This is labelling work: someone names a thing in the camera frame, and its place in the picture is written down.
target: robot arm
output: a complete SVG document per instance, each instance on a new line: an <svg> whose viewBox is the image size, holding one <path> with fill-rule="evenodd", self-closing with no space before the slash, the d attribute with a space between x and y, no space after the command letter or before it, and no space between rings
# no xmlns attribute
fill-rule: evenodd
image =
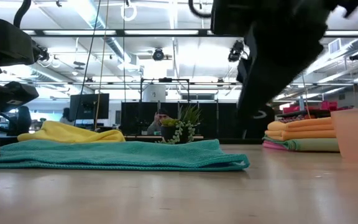
<svg viewBox="0 0 358 224"><path fill-rule="evenodd" d="M237 68L237 115L245 125L323 51L329 13L342 6L349 17L358 0L214 0L211 14L197 12L192 0L189 5L196 16L211 18L212 32L244 36L250 48Z"/></svg>

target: teal towel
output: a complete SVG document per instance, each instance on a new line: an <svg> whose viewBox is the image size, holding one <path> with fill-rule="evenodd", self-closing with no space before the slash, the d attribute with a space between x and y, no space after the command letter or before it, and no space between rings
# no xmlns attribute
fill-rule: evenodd
<svg viewBox="0 0 358 224"><path fill-rule="evenodd" d="M149 142L67 144L30 140L3 146L0 168L229 171L249 166L225 154L218 140L168 145Z"/></svg>

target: towel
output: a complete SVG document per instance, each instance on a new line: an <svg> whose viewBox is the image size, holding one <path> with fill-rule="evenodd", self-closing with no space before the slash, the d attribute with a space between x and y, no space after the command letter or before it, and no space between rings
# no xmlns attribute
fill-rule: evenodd
<svg viewBox="0 0 358 224"><path fill-rule="evenodd" d="M317 131L333 130L334 126L331 118L317 118L292 121L289 123L273 121L267 126L267 129L269 131Z"/></svg>
<svg viewBox="0 0 358 224"><path fill-rule="evenodd" d="M33 134L21 134L17 137L19 141L32 139L51 140L65 143L85 142L123 142L124 136L118 130L96 133L56 121L45 121L39 131Z"/></svg>
<svg viewBox="0 0 358 224"><path fill-rule="evenodd" d="M150 142L59 143L29 140L1 147L0 168L228 171L249 166L225 154L218 140L168 145Z"/></svg>
<svg viewBox="0 0 358 224"><path fill-rule="evenodd" d="M265 142L280 144L289 151L321 151L339 152L338 140L336 138L316 138L316 139L292 139L288 141L277 141L267 136Z"/></svg>
<svg viewBox="0 0 358 224"><path fill-rule="evenodd" d="M305 138L336 138L334 130L324 131L265 131L265 134L279 141Z"/></svg>
<svg viewBox="0 0 358 224"><path fill-rule="evenodd" d="M287 150L286 147L284 147L282 144L277 144L268 140L264 140L263 147L269 148L269 149L281 149L281 150Z"/></svg>
<svg viewBox="0 0 358 224"><path fill-rule="evenodd" d="M324 130L333 130L333 124L320 124L320 125L309 125L309 126L300 126L300 127L291 127L288 124L290 123L281 123L279 121L273 121L268 126L269 131L324 131Z"/></svg>

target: green towel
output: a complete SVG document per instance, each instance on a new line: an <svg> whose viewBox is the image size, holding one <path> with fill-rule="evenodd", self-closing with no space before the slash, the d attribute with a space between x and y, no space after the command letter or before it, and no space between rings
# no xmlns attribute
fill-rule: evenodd
<svg viewBox="0 0 358 224"><path fill-rule="evenodd" d="M168 145L149 142L58 143L30 140L3 146L0 168L229 171L249 166L225 154L218 140Z"/></svg>
<svg viewBox="0 0 358 224"><path fill-rule="evenodd" d="M287 141L278 141L265 136L264 140L281 144L289 151L339 152L338 140L336 138L292 139Z"/></svg>

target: potted plant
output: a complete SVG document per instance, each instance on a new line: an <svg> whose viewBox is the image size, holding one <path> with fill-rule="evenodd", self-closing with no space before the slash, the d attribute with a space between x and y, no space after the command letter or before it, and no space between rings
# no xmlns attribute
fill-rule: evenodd
<svg viewBox="0 0 358 224"><path fill-rule="evenodd" d="M195 126L200 123L201 110L197 106L180 108L180 119L162 121L161 135L164 143L187 143L194 140Z"/></svg>

